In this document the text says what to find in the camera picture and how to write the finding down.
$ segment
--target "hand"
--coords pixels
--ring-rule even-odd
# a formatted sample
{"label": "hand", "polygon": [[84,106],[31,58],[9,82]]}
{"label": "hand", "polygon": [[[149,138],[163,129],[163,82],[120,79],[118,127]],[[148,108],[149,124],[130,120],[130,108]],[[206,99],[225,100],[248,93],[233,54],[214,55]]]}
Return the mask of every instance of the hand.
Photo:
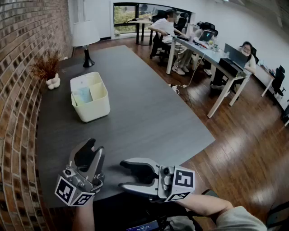
{"label": "hand", "polygon": [[164,37],[168,36],[168,33],[166,33],[165,31],[160,31],[160,33],[161,33],[161,35],[164,36]]}

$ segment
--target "lamp shade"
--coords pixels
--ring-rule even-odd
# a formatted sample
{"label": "lamp shade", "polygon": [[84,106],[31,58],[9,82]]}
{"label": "lamp shade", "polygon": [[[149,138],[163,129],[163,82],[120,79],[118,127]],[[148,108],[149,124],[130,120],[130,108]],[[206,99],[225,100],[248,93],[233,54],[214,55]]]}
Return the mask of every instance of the lamp shade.
{"label": "lamp shade", "polygon": [[100,40],[93,20],[74,23],[72,46],[85,46]]}

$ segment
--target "white vase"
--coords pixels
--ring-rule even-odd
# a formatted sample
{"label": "white vase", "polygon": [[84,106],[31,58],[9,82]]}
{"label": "white vase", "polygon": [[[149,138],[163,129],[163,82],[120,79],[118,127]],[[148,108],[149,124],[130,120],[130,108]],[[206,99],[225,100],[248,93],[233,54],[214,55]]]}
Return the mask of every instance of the white vase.
{"label": "white vase", "polygon": [[60,85],[60,78],[58,77],[58,73],[56,73],[54,78],[47,80],[46,85],[48,86],[49,90],[58,88]]}

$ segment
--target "computer monitor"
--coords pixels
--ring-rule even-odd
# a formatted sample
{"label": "computer monitor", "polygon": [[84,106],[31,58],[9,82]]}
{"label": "computer monitor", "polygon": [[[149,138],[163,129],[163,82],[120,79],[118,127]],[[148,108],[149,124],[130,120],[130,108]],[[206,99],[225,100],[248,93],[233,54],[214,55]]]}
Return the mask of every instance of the computer monitor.
{"label": "computer monitor", "polygon": [[248,60],[247,56],[243,55],[241,52],[239,52],[237,49],[231,47],[227,43],[225,45],[224,52],[225,53],[230,52],[229,59],[231,61],[233,61],[236,65],[238,65],[240,68],[244,69],[244,67],[247,63],[247,60]]}
{"label": "computer monitor", "polygon": [[199,38],[199,41],[208,42],[213,37],[214,32],[204,30],[202,35]]}

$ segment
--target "gray table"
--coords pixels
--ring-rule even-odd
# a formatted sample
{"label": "gray table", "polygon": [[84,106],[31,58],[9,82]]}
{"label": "gray table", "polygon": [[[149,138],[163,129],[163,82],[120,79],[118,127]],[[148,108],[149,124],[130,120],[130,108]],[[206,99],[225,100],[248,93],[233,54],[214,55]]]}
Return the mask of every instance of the gray table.
{"label": "gray table", "polygon": [[[180,165],[214,141],[186,103],[126,46],[91,53],[95,65],[85,69],[83,57],[60,62],[60,87],[43,94],[38,128],[38,168],[49,208],[66,206],[54,195],[56,178],[71,150],[89,138],[104,146],[105,184],[95,200],[119,194],[118,184],[133,180],[119,162],[148,157],[164,165]],[[98,71],[107,88],[108,116],[83,123],[71,105],[70,79]]]}
{"label": "gray table", "polygon": [[[216,112],[216,110],[218,109],[218,107],[220,106],[221,102],[226,97],[227,93],[230,91],[230,88],[231,88],[233,82],[235,80],[238,80],[238,79],[243,79],[243,77],[241,77],[241,76],[240,77],[232,76],[227,70],[225,70],[223,67],[221,67],[219,65],[220,59],[224,58],[224,53],[223,52],[214,52],[212,49],[203,48],[203,47],[201,47],[199,45],[196,45],[194,43],[187,42],[187,41],[184,41],[182,39],[179,39],[176,36],[174,36],[172,38],[170,57],[168,59],[168,66],[167,66],[167,74],[171,73],[172,60],[173,60],[173,56],[174,56],[176,42],[181,43],[182,45],[184,45],[185,47],[187,47],[191,51],[197,53],[201,57],[204,57],[204,59],[206,59],[212,65],[214,65],[216,68],[218,68],[220,71],[222,71],[223,74],[226,75],[226,77],[228,78],[228,81],[227,81],[224,89],[222,90],[219,98],[217,99],[216,103],[213,105],[212,109],[209,111],[209,113],[207,115],[208,118],[211,118],[213,116],[213,114]],[[239,97],[239,95],[241,94],[243,88],[245,87],[245,85],[246,85],[246,83],[248,81],[249,81],[249,78],[245,78],[244,79],[244,81],[242,82],[241,86],[239,87],[239,89],[237,90],[236,94],[234,95],[233,99],[231,100],[230,106],[232,106],[235,103],[236,99]]]}

